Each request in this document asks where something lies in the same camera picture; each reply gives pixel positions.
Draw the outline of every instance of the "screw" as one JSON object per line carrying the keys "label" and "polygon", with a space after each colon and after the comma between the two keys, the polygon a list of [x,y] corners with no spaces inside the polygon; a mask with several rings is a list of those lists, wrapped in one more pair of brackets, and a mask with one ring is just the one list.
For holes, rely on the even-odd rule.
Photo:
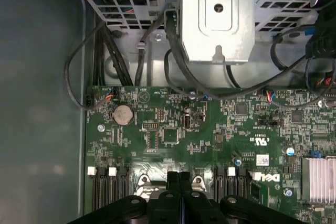
{"label": "screw", "polygon": [[286,190],[285,195],[287,197],[291,197],[293,195],[293,192],[291,190]]}
{"label": "screw", "polygon": [[322,108],[323,107],[323,103],[322,103],[322,100],[318,101],[317,105]]}
{"label": "screw", "polygon": [[190,100],[195,100],[196,99],[196,92],[195,91],[190,91],[189,94],[192,95],[191,97],[189,97]]}
{"label": "screw", "polygon": [[224,8],[223,8],[222,4],[216,4],[214,9],[215,9],[215,12],[221,13]]}
{"label": "screw", "polygon": [[105,126],[103,124],[99,124],[97,127],[99,132],[104,132],[105,131]]}
{"label": "screw", "polygon": [[156,34],[156,35],[155,35],[155,40],[156,40],[157,42],[161,41],[161,40],[162,40],[162,35],[161,35],[161,34]]}
{"label": "screw", "polygon": [[230,203],[237,203],[237,200],[235,198],[227,198],[227,201]]}
{"label": "screw", "polygon": [[193,192],[191,193],[191,196],[193,196],[194,198],[198,198],[200,196],[199,193]]}

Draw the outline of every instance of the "microchip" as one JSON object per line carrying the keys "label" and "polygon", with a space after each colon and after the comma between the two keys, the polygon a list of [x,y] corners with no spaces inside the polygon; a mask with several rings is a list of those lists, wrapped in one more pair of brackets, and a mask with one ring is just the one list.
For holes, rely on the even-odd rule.
{"label": "microchip", "polygon": [[216,134],[215,139],[216,139],[217,143],[222,143],[223,139],[224,139],[224,135],[223,134]]}
{"label": "microchip", "polygon": [[265,125],[265,121],[263,119],[258,119],[257,124],[258,124],[258,126],[264,126]]}
{"label": "microchip", "polygon": [[247,115],[247,104],[244,102],[237,103],[236,104],[236,114],[237,115]]}
{"label": "microchip", "polygon": [[292,123],[302,123],[302,122],[303,122],[302,111],[299,110],[292,111]]}
{"label": "microchip", "polygon": [[204,121],[204,114],[203,113],[196,113],[195,114],[195,121],[203,122]]}
{"label": "microchip", "polygon": [[257,185],[251,184],[251,195],[256,200],[259,200],[259,191],[260,191],[260,188]]}
{"label": "microchip", "polygon": [[221,151],[223,149],[223,144],[222,143],[216,143],[215,144],[215,148],[219,151]]}
{"label": "microchip", "polygon": [[290,164],[296,163],[296,158],[295,157],[288,157],[288,163],[290,163]]}

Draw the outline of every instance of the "white label sticker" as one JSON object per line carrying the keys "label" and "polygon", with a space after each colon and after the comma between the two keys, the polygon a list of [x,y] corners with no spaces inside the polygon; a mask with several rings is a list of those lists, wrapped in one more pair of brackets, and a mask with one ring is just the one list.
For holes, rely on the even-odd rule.
{"label": "white label sticker", "polygon": [[257,166],[268,166],[269,156],[267,155],[256,155]]}

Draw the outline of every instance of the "black cable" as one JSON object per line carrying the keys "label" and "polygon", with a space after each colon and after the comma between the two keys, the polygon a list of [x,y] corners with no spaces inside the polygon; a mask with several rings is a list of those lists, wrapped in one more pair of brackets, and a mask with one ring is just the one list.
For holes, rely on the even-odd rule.
{"label": "black cable", "polygon": [[233,73],[232,73],[232,70],[231,70],[231,65],[226,65],[226,72],[227,72],[227,76],[229,77],[232,85],[235,86],[236,88],[240,89],[240,86],[239,86],[238,82],[236,81],[235,77],[233,76]]}
{"label": "black cable", "polygon": [[[307,64],[306,65],[306,71],[309,70],[309,65],[310,64]],[[278,102],[275,102],[275,101],[272,101],[271,103],[280,107],[280,108],[283,108],[283,109],[304,109],[305,107],[309,106],[309,105],[312,105],[316,102],[318,102],[319,100],[321,100],[321,97],[330,91],[330,89],[332,88],[333,84],[334,84],[334,81],[336,80],[336,60],[334,61],[333,63],[333,69],[334,69],[334,72],[332,74],[332,78],[331,78],[331,82],[330,84],[320,93],[318,94],[318,96],[311,100],[310,102],[307,102],[307,103],[304,103],[304,104],[300,104],[300,105],[283,105],[283,104],[280,104]]]}
{"label": "black cable", "polygon": [[[272,59],[272,62],[273,64],[280,70],[280,71],[284,71],[287,69],[287,66],[285,64],[283,64],[278,56],[277,56],[277,53],[276,53],[276,46],[277,44],[282,41],[283,37],[285,35],[288,35],[288,34],[292,34],[292,33],[295,33],[295,32],[299,32],[299,31],[305,31],[306,29],[309,29],[309,28],[314,28],[315,26],[314,25],[304,25],[304,26],[299,26],[299,27],[295,27],[295,28],[292,28],[286,32],[284,32],[283,34],[280,34],[278,35],[275,40],[273,41],[272,43],[272,46],[271,46],[271,50],[270,50],[270,53],[271,53],[271,59]],[[296,74],[299,74],[301,76],[303,76],[303,73],[299,72],[299,71],[293,71],[293,73],[296,73]]]}
{"label": "black cable", "polygon": [[[95,24],[99,25],[101,19],[98,15],[95,15]],[[92,84],[93,85],[103,85],[100,77],[100,57],[101,57],[101,48],[103,47],[103,41],[101,39],[100,31],[98,31],[94,36],[94,54],[93,54],[93,74],[92,74]]]}
{"label": "black cable", "polygon": [[124,77],[126,79],[126,82],[128,84],[128,86],[133,86],[133,82],[132,79],[130,77],[130,74],[128,72],[126,63],[124,61],[124,59],[122,58],[121,52],[119,51],[119,48],[117,47],[117,44],[114,42],[112,35],[111,35],[111,31],[107,26],[104,26],[103,29],[103,34],[104,34],[104,38],[105,38],[105,44],[109,50],[109,53],[112,53],[112,50],[114,52],[114,55],[116,56],[117,61],[119,62],[120,68],[124,74]]}
{"label": "black cable", "polygon": [[283,72],[277,74],[276,76],[273,76],[272,78],[259,83],[257,85],[254,85],[250,88],[240,90],[239,92],[234,93],[226,93],[221,95],[215,95],[209,91],[209,89],[205,88],[196,78],[195,76],[190,72],[187,64],[184,61],[182,52],[181,52],[181,46],[179,44],[179,40],[177,38],[176,34],[176,28],[175,28],[175,21],[173,16],[168,15],[167,16],[167,23],[166,23],[166,34],[169,40],[169,44],[172,49],[172,53],[174,56],[174,59],[179,67],[179,69],[182,71],[182,74],[187,79],[187,81],[196,89],[200,90],[203,94],[208,95],[209,97],[212,97],[215,100],[231,100],[237,97],[241,97],[243,95],[247,95],[251,92],[257,91],[267,85],[269,85],[270,82],[275,81],[279,78],[282,78],[289,73],[291,73],[294,69],[296,69],[300,64],[302,64],[305,61],[305,56],[298,59],[296,62],[294,62],[291,66],[289,66],[286,70]]}
{"label": "black cable", "polygon": [[75,103],[76,106],[80,107],[81,109],[84,109],[84,110],[95,110],[97,109],[98,107],[102,106],[104,103],[105,103],[105,99],[99,101],[96,105],[94,106],[90,106],[90,107],[86,107],[86,106],[83,106],[82,104],[80,104],[73,91],[72,91],[72,88],[71,88],[71,85],[70,85],[70,80],[69,80],[69,68],[70,68],[70,64],[73,60],[73,58],[75,57],[75,55],[79,52],[79,50],[96,34],[96,32],[102,27],[106,25],[104,21],[102,21],[101,23],[99,23],[99,25],[97,25],[93,30],[92,32],[90,32],[90,34],[79,44],[79,46],[69,55],[66,63],[65,63],[65,67],[64,67],[64,78],[65,78],[65,83],[66,83],[66,87],[67,87],[67,91],[69,93],[69,96],[70,98],[72,99],[72,101]]}
{"label": "black cable", "polygon": [[[140,42],[145,43],[149,35],[155,30],[157,30],[163,24],[163,21],[164,21],[164,13],[162,13],[158,17],[158,19],[146,30],[146,32],[141,37]],[[135,86],[140,86],[144,62],[145,62],[145,50],[139,49],[138,68],[136,69],[135,80],[134,80]]]}
{"label": "black cable", "polygon": [[104,58],[104,40],[103,36],[101,34],[101,31],[98,31],[98,38],[99,38],[99,48],[98,48],[98,56],[99,56],[99,79],[101,82],[102,86],[106,85],[105,82],[105,70],[104,70],[104,63],[105,63],[105,58]]}
{"label": "black cable", "polygon": [[171,87],[173,90],[175,90],[177,93],[182,94],[182,95],[186,95],[188,97],[196,97],[196,98],[204,98],[204,95],[199,95],[199,94],[190,94],[187,93],[181,89],[179,89],[177,86],[175,86],[175,84],[172,83],[172,81],[169,78],[169,61],[168,61],[168,56],[169,54],[172,52],[171,49],[169,49],[166,54],[164,55],[164,75],[166,77],[166,81],[169,85],[169,87]]}
{"label": "black cable", "polygon": [[110,57],[112,59],[113,66],[114,66],[114,68],[115,68],[115,70],[117,72],[117,75],[118,75],[118,78],[119,78],[119,80],[121,82],[121,85],[123,85],[123,86],[130,85],[127,82],[127,79],[125,77],[125,73],[121,69],[120,62],[118,61],[117,56],[114,53],[114,50],[112,48],[112,44],[111,44],[111,40],[110,40],[111,34],[110,34],[110,30],[109,30],[109,28],[107,26],[104,26],[102,28],[102,36],[103,36],[103,40],[104,40],[104,42],[106,44],[107,50],[110,53]]}

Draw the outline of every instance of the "white slot latch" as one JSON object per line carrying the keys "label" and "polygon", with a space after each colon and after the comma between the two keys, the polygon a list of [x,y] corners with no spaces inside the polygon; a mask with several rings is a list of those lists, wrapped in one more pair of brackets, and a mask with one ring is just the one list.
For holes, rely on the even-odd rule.
{"label": "white slot latch", "polygon": [[88,166],[88,175],[95,176],[97,169],[94,166]]}
{"label": "white slot latch", "polygon": [[116,167],[110,167],[109,168],[109,176],[115,177],[117,175],[117,168]]}
{"label": "white slot latch", "polygon": [[227,175],[228,176],[236,176],[236,168],[235,167],[229,167],[227,169]]}

